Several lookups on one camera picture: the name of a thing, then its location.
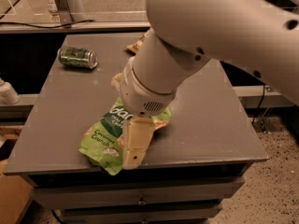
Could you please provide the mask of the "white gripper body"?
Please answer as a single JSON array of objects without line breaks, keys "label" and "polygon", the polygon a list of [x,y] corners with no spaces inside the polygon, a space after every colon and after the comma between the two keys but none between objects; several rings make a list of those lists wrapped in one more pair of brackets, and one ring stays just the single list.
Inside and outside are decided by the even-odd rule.
[{"label": "white gripper body", "polygon": [[150,91],[137,79],[133,64],[135,58],[128,60],[121,73],[120,97],[125,108],[135,115],[152,117],[161,114],[175,99],[174,92],[160,94]]}]

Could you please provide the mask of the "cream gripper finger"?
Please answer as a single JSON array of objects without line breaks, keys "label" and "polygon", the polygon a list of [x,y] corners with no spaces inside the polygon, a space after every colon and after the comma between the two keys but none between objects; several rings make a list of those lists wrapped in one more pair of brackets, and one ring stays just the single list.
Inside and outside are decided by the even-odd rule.
[{"label": "cream gripper finger", "polygon": [[120,90],[121,86],[121,73],[116,74],[112,79],[111,79],[111,85],[117,90]]},{"label": "cream gripper finger", "polygon": [[123,163],[125,170],[137,168],[146,155],[154,133],[152,118],[133,116],[123,126]]}]

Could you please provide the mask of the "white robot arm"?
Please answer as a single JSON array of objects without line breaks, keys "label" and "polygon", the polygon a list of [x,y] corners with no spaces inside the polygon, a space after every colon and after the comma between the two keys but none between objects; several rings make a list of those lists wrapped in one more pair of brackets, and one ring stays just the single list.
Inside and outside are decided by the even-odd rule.
[{"label": "white robot arm", "polygon": [[210,60],[227,62],[299,105],[299,17],[264,0],[146,0],[150,24],[119,85],[133,115],[123,126],[123,166],[144,160],[153,117]]}]

